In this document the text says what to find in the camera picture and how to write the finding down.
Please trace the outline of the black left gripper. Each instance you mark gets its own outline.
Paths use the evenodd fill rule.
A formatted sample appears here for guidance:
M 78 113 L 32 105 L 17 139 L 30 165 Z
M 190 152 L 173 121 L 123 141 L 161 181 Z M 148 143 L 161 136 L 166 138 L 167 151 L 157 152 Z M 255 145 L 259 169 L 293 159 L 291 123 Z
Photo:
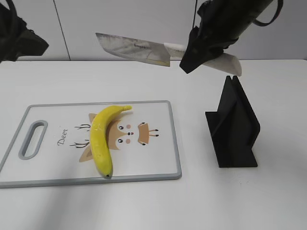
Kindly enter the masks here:
M 0 6 L 0 60 L 16 61 L 24 56 L 42 56 L 49 44 L 17 15 L 16 7 Z

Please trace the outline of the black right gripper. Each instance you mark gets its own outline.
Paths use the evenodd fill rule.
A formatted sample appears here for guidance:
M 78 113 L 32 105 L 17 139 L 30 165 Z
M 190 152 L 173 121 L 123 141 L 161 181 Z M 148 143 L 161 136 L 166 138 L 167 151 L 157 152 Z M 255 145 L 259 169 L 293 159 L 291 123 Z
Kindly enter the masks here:
M 230 0 L 206 0 L 200 6 L 195 1 L 193 17 L 198 15 L 201 20 L 199 25 L 193 20 L 188 50 L 179 65 L 186 74 L 220 57 L 225 49 L 237 41 L 226 34 L 231 6 Z

